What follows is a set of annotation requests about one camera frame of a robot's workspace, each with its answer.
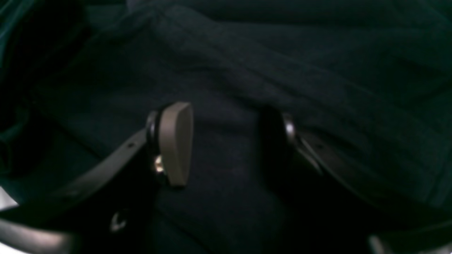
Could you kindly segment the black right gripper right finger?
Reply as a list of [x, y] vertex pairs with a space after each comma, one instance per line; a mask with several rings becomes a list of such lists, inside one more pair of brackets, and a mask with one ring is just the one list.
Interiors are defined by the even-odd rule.
[[265, 180], [312, 254], [450, 254], [451, 215], [406, 198], [344, 162], [290, 114], [261, 110]]

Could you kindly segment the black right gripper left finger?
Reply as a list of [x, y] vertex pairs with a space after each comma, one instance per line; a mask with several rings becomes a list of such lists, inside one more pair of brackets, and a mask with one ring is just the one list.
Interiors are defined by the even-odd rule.
[[158, 189], [189, 180], [194, 111], [174, 102], [90, 171], [1, 212], [1, 243], [27, 254], [96, 254], [138, 246]]

